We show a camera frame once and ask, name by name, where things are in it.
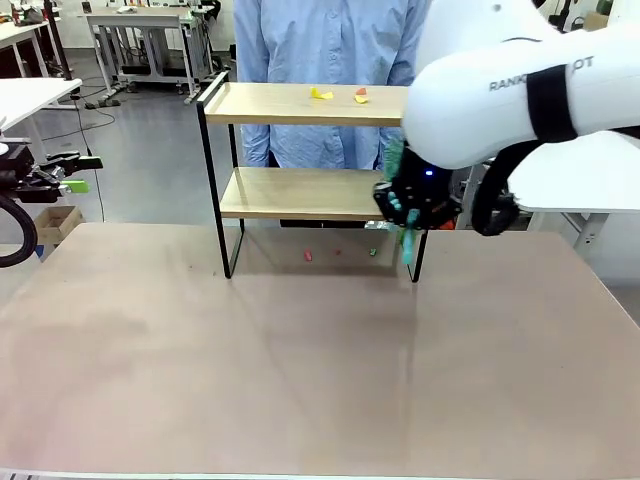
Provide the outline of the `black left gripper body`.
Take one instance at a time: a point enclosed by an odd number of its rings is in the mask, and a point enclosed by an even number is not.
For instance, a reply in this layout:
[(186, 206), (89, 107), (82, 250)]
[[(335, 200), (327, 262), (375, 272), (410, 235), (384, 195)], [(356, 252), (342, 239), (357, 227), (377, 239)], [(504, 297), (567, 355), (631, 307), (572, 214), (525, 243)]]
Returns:
[(2, 170), (1, 196), (22, 203), (35, 203), (36, 198), (31, 191), (30, 172), (28, 170)]

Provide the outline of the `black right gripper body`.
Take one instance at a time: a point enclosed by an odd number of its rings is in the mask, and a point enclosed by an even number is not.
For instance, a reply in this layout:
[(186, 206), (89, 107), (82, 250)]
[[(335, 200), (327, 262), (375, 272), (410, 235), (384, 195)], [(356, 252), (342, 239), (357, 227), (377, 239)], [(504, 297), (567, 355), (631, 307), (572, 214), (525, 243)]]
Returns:
[(454, 220), (461, 204), (452, 194), (453, 171), (437, 167), (404, 148), (394, 176), (397, 223), (414, 230), (439, 229)]

